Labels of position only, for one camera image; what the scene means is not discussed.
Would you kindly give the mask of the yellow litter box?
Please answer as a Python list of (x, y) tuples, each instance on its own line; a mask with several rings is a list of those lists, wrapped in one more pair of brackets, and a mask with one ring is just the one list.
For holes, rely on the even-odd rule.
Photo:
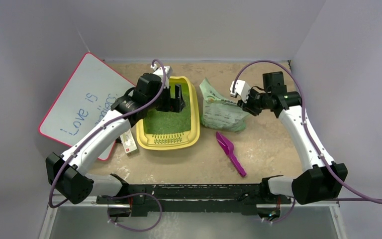
[(194, 145), (200, 136), (197, 94), (185, 76), (170, 78), (170, 85), (181, 84), (186, 107), (180, 113), (151, 110), (136, 125), (138, 144), (148, 150), (176, 150)]

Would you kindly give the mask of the green cat litter bag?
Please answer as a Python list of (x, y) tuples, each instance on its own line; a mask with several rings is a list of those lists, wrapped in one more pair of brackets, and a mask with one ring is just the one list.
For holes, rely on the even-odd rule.
[(223, 97), (205, 78), (200, 86), (202, 113), (200, 122), (208, 128), (239, 132), (246, 128), (245, 118), (249, 113), (242, 111), (237, 103)]

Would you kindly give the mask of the magenta plastic litter scoop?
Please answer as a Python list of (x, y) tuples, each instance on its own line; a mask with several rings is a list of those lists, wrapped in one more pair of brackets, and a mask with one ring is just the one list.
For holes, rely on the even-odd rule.
[(215, 136), (216, 136), (216, 140), (218, 144), (224, 151), (225, 155), (229, 158), (229, 160), (231, 161), (232, 165), (234, 166), (238, 174), (241, 177), (246, 177), (247, 175), (246, 171), (241, 166), (240, 162), (238, 161), (237, 157), (234, 154), (234, 149), (235, 149), (234, 144), (218, 131), (216, 132)]

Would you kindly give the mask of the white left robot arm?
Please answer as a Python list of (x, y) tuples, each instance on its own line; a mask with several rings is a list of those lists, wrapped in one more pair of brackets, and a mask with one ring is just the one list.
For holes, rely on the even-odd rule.
[(144, 119), (149, 110), (179, 113), (185, 106), (181, 84), (170, 87), (163, 75), (143, 74), (137, 85), (117, 98), (103, 119), (78, 143), (61, 155), (47, 156), (49, 206), (56, 207), (52, 200), (55, 190), (72, 204), (95, 195), (108, 195), (115, 203), (124, 203), (128, 199), (128, 190), (122, 186), (125, 181), (115, 174), (91, 175), (89, 169), (103, 151)]

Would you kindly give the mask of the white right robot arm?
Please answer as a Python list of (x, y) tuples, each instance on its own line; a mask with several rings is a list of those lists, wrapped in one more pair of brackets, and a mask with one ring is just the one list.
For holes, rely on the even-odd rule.
[(303, 173), (296, 178), (272, 176), (263, 178), (260, 198), (267, 203), (279, 195), (293, 197), (299, 204), (309, 204), (336, 199), (342, 189), (339, 179), (348, 174), (343, 163), (336, 163), (324, 149), (315, 133), (307, 135), (312, 125), (302, 108), (302, 98), (297, 91), (289, 92), (282, 72), (263, 74), (263, 90), (242, 80), (230, 86), (232, 97), (240, 96), (237, 105), (254, 116), (262, 110), (273, 112), (288, 131), (301, 161)]

